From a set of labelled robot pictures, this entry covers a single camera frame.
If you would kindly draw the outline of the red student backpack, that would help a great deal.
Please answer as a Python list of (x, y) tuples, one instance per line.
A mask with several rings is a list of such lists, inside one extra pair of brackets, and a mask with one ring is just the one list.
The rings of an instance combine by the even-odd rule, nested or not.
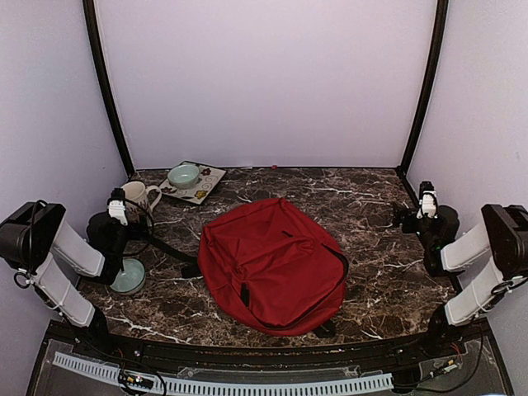
[(349, 261), (329, 232), (286, 199), (222, 214), (202, 229), (196, 256), (152, 235), (146, 241), (185, 262), (183, 277), (203, 276), (216, 304), (238, 322), (277, 337), (335, 337)]

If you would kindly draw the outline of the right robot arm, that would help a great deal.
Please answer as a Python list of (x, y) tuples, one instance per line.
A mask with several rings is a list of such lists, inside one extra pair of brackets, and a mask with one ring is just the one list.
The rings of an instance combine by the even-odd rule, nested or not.
[(457, 238), (460, 222), (453, 208), (393, 205), (393, 226), (418, 237), (429, 276), (457, 275), (481, 257), (488, 257), (469, 285), (431, 316), (429, 333), (421, 341), (421, 350), (430, 358), (451, 347), (451, 331), (489, 312), (505, 294), (527, 282), (527, 209), (486, 204), (481, 215), (479, 223)]

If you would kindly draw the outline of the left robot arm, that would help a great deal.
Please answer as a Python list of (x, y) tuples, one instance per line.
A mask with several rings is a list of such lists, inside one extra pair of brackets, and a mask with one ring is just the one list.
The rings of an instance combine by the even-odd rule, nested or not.
[(116, 353), (104, 313), (85, 299), (64, 274), (68, 264), (79, 275), (132, 295), (144, 285), (144, 265), (125, 253), (131, 225), (126, 203), (112, 199), (92, 216), (83, 239), (65, 219), (61, 204), (27, 202), (1, 222), (1, 257), (15, 270), (16, 284), (35, 292), (79, 332), (99, 360)]

